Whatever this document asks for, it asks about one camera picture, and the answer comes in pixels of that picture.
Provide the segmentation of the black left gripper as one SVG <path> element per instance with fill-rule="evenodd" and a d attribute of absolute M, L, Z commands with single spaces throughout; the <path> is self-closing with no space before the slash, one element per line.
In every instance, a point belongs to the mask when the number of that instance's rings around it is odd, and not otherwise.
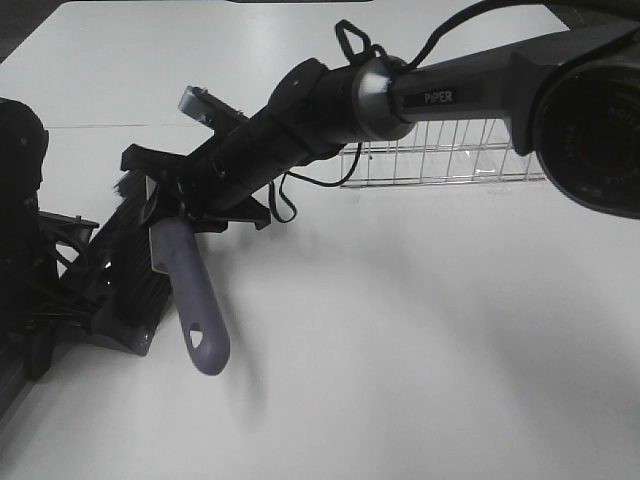
<path fill-rule="evenodd" d="M 68 335 L 94 333 L 100 305 L 73 277 L 89 272 L 97 222 L 38 209 L 1 211 L 1 344 L 17 351 L 28 379 L 51 367 Z"/>

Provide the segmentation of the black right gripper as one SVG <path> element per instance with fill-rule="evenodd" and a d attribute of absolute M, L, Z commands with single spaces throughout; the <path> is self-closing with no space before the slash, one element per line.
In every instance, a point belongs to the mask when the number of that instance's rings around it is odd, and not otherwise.
<path fill-rule="evenodd" d="M 189 214 L 193 231 L 222 233 L 230 223 L 266 228 L 271 212 L 251 194 L 309 158 L 308 146 L 265 109 L 226 137 L 210 138 L 188 155 L 194 194 L 210 209 Z M 131 144 L 121 155 L 120 169 L 175 175 L 186 161 L 185 155 Z"/>

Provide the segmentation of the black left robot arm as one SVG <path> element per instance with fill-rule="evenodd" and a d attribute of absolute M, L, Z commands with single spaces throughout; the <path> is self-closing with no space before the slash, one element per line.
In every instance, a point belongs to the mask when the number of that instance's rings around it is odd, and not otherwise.
<path fill-rule="evenodd" d="M 67 274 L 88 271 L 90 237 L 98 225 L 40 209 L 48 145 L 49 133 L 31 108 L 2 99 L 1 345 L 31 380 L 49 370 L 60 322 L 85 321 L 92 312 Z"/>

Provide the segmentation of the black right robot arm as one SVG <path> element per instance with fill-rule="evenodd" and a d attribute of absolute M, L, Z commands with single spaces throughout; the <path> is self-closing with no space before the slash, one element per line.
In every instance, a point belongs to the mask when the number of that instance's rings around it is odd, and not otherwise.
<path fill-rule="evenodd" d="M 185 215 L 199 231 L 264 227 L 254 193 L 352 143 L 394 141 L 426 121 L 499 119 L 518 155 L 588 209 L 639 215 L 639 25 L 547 34 L 410 69 L 360 54 L 331 69 L 307 59 L 246 117 L 200 88 L 181 110 L 213 134 L 187 155 L 129 146 L 121 167 L 153 179 L 143 220 Z"/>

